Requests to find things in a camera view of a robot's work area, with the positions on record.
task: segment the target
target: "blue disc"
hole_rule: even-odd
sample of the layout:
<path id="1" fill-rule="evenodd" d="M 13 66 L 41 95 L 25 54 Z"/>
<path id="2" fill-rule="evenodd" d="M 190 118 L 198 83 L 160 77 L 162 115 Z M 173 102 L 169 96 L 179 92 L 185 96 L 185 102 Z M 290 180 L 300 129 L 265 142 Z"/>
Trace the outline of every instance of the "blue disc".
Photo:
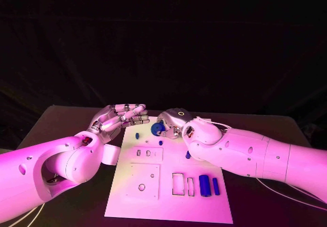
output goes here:
<path id="1" fill-rule="evenodd" d="M 165 128 L 165 124 L 163 123 L 154 123 L 152 125 L 152 133 L 153 133 L 154 136 L 159 136 L 157 135 L 157 132 L 159 131 L 166 131 L 166 128 Z"/>

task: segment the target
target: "white pegboard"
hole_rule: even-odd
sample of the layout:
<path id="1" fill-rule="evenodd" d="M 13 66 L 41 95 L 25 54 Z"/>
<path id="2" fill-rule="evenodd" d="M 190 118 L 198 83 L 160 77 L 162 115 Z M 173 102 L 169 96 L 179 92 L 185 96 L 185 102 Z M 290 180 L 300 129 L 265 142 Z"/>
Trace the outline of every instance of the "white pegboard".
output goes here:
<path id="1" fill-rule="evenodd" d="M 186 159 L 188 147 L 182 138 L 170 140 L 152 134 L 152 125 L 156 123 L 156 119 L 156 117 L 150 117 L 149 124 L 126 129 L 105 216 L 232 224 L 222 169 L 208 162 L 201 162 L 193 158 Z M 147 161 L 147 157 L 136 157 L 136 152 L 140 148 L 159 148 L 162 150 L 162 159 L 149 159 L 149 165 L 159 166 L 160 169 L 157 198 L 153 195 L 156 190 L 150 190 L 153 197 L 141 197 L 144 194 L 137 194 L 140 193 L 137 187 L 143 182 L 143 170 L 137 171 L 140 180 L 134 182 L 131 178 L 131 163 L 139 163 L 139 165 L 143 163 L 144 165 Z M 144 170 L 144 172 L 147 172 L 144 178 L 147 180 L 150 169 Z M 185 195 L 173 195 L 173 173 L 183 174 Z M 208 175 L 211 178 L 211 197 L 201 196 L 201 175 Z M 218 178 L 221 190 L 219 196 L 213 192 L 212 179 L 215 177 Z M 193 178 L 195 196 L 189 196 L 188 193 L 188 178 Z"/>

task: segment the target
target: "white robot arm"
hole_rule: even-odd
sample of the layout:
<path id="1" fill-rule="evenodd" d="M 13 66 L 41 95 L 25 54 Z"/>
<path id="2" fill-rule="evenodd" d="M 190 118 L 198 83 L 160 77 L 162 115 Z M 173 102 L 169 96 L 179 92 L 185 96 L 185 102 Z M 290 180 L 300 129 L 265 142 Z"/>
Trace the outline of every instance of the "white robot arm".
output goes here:
<path id="1" fill-rule="evenodd" d="M 224 124 L 226 129 L 221 130 L 213 122 L 193 119 L 182 108 L 165 111 L 157 122 L 162 120 L 170 129 L 157 134 L 183 137 L 196 160 L 241 176 L 286 182 L 327 202 L 327 151 L 283 143 Z"/>
<path id="2" fill-rule="evenodd" d="M 116 165 L 121 128 L 149 123 L 146 105 L 108 105 L 75 136 L 0 155 L 0 223 L 52 200 L 95 175 L 101 162 Z"/>

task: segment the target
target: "rectangular hole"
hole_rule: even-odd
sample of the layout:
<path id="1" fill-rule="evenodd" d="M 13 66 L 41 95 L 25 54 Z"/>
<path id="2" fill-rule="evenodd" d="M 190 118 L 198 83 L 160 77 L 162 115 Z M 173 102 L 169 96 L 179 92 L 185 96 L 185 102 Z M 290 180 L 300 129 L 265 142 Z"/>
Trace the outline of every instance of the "rectangular hole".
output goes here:
<path id="1" fill-rule="evenodd" d="M 195 196 L 195 183 L 193 178 L 188 178 L 188 195 Z"/>
<path id="2" fill-rule="evenodd" d="M 185 175 L 173 173 L 173 195 L 185 195 Z"/>

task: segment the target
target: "robotic hand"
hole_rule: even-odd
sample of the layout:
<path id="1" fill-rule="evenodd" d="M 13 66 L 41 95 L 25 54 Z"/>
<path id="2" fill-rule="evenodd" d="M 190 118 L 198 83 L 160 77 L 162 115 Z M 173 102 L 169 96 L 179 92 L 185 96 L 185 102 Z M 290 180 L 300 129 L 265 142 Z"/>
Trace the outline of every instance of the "robotic hand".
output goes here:
<path id="1" fill-rule="evenodd" d="M 183 138 L 192 157 L 247 177 L 294 185 L 327 202 L 327 151 L 283 143 L 228 125 L 193 119 L 182 109 L 169 109 L 157 118 L 169 130 L 159 135 Z"/>
<path id="2" fill-rule="evenodd" d="M 0 223 L 52 200 L 95 175 L 101 162 L 116 165 L 121 128 L 150 122 L 146 105 L 108 105 L 75 136 L 0 155 Z"/>

